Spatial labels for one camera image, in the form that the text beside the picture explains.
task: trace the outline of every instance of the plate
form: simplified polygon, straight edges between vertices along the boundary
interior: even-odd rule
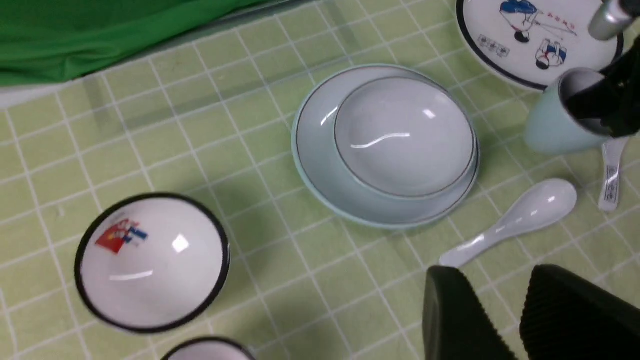
[[[309,190],[336,214],[363,225],[403,229],[445,216],[468,194],[477,177],[479,151],[474,134],[474,171],[459,184],[427,199],[402,199],[364,186],[345,166],[334,139],[337,110],[362,85],[381,78],[405,77],[431,82],[395,65],[364,65],[344,70],[319,84],[303,102],[292,128],[296,168]]]
[[[588,27],[600,0],[458,0],[458,28],[492,72],[544,90],[569,69],[601,70],[623,49],[623,36],[599,41]]]

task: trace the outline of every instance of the light blue cup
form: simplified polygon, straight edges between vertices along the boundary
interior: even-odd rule
[[[599,147],[611,139],[600,119],[578,121],[564,105],[570,96],[603,78],[599,72],[585,68],[568,70],[557,78],[529,113],[525,143],[533,151],[560,155]]]

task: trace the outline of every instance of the cartoon figure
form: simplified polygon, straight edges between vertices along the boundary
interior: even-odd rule
[[[541,70],[558,67],[564,64],[565,59],[566,48],[557,41],[552,44],[549,39],[544,39],[536,52],[536,66]]]
[[[500,14],[516,31],[515,38],[521,43],[529,42],[529,30],[536,24],[539,13],[527,0],[506,0],[500,5]]]

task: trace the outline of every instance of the green cloth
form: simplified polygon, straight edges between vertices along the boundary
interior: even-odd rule
[[[75,79],[264,1],[3,1],[0,86]]]

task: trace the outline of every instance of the ceramic spoon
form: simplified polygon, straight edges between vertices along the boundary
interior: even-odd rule
[[[629,137],[609,140],[602,144],[604,158],[604,181],[598,207],[603,211],[614,211],[618,207],[620,194],[620,159]]]
[[[552,225],[573,210],[577,199],[568,181],[544,180],[522,194],[489,230],[440,256],[440,264],[461,267],[503,240]]]

